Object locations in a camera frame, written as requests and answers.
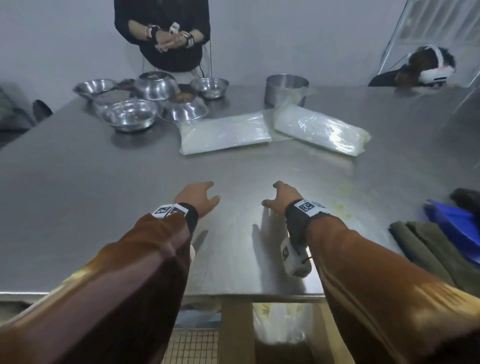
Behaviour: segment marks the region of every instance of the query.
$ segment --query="white plastic package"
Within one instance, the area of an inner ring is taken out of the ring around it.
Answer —
[[[272,141],[261,112],[179,122],[177,126],[181,135],[180,153],[183,155]]]
[[[305,303],[254,303],[253,328],[265,344],[298,344],[312,331],[313,313]]]
[[[293,104],[275,111],[274,126],[279,132],[349,156],[362,153],[371,138],[362,128]]]

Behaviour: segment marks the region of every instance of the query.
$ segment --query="brown sleeve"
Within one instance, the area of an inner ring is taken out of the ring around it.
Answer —
[[[438,359],[439,353],[451,354],[458,340],[470,340],[463,346],[479,340],[478,298],[363,238],[338,218],[313,220],[307,240],[356,364],[453,363]],[[462,355],[476,360],[479,351],[477,346],[475,356]]]
[[[143,216],[47,297],[0,328],[11,364],[160,362],[190,267],[181,214]]]

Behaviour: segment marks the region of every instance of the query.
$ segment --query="stainless steel table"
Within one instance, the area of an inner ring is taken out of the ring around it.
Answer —
[[[232,86],[212,117],[263,107],[263,88]],[[323,296],[316,273],[288,277],[278,219],[261,206],[283,180],[346,224],[400,252],[387,231],[424,219],[427,198],[479,185],[480,108],[469,90],[437,95],[322,87],[306,107],[369,131],[357,158],[294,140],[185,157],[172,124],[114,132],[76,99],[0,151],[0,294],[35,298],[56,287],[144,213],[187,183],[213,180],[220,205],[199,222],[186,296],[271,301]]]

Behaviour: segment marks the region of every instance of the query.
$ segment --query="vr headset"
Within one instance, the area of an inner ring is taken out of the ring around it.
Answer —
[[[451,65],[445,65],[442,52],[437,46],[433,44],[429,44],[427,46],[424,46],[423,48],[433,49],[433,51],[435,52],[435,55],[437,56],[438,68],[422,71],[419,77],[420,82],[422,82],[423,84],[434,84],[437,82],[445,82],[448,77],[450,77],[451,75],[453,75],[453,73],[455,73],[456,69],[454,67],[452,67]],[[410,56],[413,53],[415,52],[411,52],[407,55],[407,64],[409,64]]]

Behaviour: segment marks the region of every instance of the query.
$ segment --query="person in black shirt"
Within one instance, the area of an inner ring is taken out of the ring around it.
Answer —
[[[455,72],[455,58],[447,49],[428,45],[417,48],[407,56],[398,70],[372,78],[369,87],[426,87],[442,86]]]
[[[210,40],[208,0],[114,0],[114,7],[115,27],[140,47],[149,62],[145,71],[166,71],[185,84],[209,76],[202,62]]]

